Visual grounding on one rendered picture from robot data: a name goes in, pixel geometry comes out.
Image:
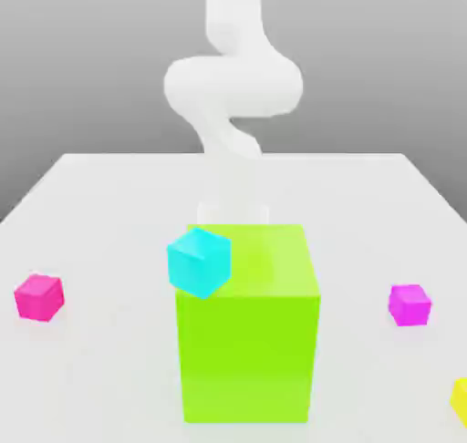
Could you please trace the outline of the small cyan cube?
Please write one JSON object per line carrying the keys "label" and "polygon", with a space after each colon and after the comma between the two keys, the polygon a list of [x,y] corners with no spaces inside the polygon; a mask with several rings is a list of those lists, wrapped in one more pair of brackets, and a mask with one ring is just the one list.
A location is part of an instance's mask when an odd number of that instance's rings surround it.
{"label": "small cyan cube", "polygon": [[167,246],[170,283],[200,299],[209,298],[232,274],[230,239],[192,228]]}

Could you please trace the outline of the small magenta cube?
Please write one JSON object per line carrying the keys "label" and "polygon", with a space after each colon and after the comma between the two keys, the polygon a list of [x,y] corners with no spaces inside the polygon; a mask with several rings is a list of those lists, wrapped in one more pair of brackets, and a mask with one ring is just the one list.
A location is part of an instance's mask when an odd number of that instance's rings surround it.
{"label": "small magenta cube", "polygon": [[426,325],[432,301],[419,284],[392,285],[389,313],[397,326]]}

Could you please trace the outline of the small pink cube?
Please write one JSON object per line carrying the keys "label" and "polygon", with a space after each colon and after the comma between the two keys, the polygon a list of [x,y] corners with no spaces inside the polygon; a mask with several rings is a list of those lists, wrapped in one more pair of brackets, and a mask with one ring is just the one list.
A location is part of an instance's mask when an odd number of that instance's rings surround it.
{"label": "small pink cube", "polygon": [[61,279],[43,274],[31,274],[14,291],[21,318],[49,322],[65,304]]}

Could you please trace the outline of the small yellow cube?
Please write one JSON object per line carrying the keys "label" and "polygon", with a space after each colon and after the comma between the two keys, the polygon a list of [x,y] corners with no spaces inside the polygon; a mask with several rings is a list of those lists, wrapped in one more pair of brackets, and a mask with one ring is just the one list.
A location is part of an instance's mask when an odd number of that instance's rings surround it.
{"label": "small yellow cube", "polygon": [[450,404],[459,420],[467,428],[467,377],[455,380]]}

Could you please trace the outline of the large green box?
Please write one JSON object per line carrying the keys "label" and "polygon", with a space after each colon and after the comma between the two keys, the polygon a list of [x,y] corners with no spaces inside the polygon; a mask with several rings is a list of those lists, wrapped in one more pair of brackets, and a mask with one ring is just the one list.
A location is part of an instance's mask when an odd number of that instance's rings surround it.
{"label": "large green box", "polygon": [[230,279],[208,298],[178,289],[188,423],[305,423],[320,293],[299,224],[204,224],[232,243]]}

